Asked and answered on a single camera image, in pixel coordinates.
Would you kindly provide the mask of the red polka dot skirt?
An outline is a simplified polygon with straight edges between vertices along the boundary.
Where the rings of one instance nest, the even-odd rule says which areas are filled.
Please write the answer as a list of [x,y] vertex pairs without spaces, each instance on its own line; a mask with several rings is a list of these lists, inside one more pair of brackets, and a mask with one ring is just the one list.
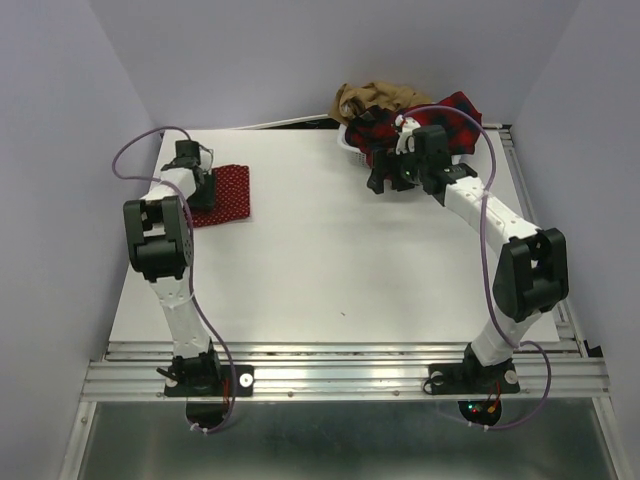
[[204,228],[245,220],[251,215],[250,169],[246,165],[214,167],[216,175],[215,207],[191,209],[194,228]]

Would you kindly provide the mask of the red black plaid skirt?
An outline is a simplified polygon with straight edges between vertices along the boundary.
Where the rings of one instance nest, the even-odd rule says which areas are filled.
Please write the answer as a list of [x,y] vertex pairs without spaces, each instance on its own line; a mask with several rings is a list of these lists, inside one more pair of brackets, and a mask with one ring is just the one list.
[[347,124],[344,134],[345,141],[364,154],[366,163],[370,166],[374,151],[395,149],[399,138],[395,124],[396,118],[399,115],[409,113],[409,117],[422,126],[439,125],[443,127],[452,155],[473,154],[476,142],[480,137],[480,131],[463,114],[468,115],[478,124],[482,123],[482,114],[461,91],[437,102],[435,106],[436,109],[425,110],[426,104],[423,104],[413,108],[400,109],[397,112],[379,106],[369,107],[362,115]]

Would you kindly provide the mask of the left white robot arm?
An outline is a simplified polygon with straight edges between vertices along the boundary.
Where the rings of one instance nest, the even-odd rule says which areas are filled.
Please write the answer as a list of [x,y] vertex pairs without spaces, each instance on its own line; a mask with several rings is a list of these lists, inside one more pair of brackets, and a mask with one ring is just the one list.
[[161,168],[155,185],[140,199],[123,205],[129,261],[154,291],[173,342],[171,365],[159,369],[175,391],[215,392],[223,371],[202,324],[190,278],[194,260],[186,208],[213,207],[215,177],[203,168],[201,145],[175,142],[175,157]]

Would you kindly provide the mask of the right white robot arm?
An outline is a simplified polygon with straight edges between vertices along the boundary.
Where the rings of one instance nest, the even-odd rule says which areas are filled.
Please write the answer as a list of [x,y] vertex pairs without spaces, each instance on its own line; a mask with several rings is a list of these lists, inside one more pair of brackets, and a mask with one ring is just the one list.
[[413,187],[464,220],[480,238],[489,319],[467,345],[462,361],[432,364],[429,395],[481,394],[493,387],[519,390],[513,354],[531,326],[569,291],[567,247],[556,228],[542,229],[494,196],[464,162],[454,162],[443,127],[399,122],[392,150],[373,155],[367,186],[376,194]]

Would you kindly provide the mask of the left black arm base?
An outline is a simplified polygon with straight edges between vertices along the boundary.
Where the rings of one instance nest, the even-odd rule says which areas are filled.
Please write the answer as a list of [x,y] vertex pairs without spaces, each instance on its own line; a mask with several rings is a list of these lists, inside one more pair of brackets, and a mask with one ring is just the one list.
[[252,365],[236,365],[236,377],[233,377],[229,365],[218,366],[197,358],[185,361],[174,358],[169,367],[158,367],[156,372],[163,377],[166,397],[187,400],[186,420],[192,430],[203,434],[224,427],[233,398],[253,395],[255,369]]

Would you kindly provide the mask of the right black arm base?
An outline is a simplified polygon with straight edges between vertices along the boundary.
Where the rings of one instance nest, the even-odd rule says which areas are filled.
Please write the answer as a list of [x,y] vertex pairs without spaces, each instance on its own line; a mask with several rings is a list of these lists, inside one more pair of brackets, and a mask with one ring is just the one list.
[[427,368],[422,391],[430,396],[460,396],[458,408],[471,424],[494,427],[501,418],[504,395],[520,392],[512,362],[494,367],[465,367],[460,363],[437,363]]

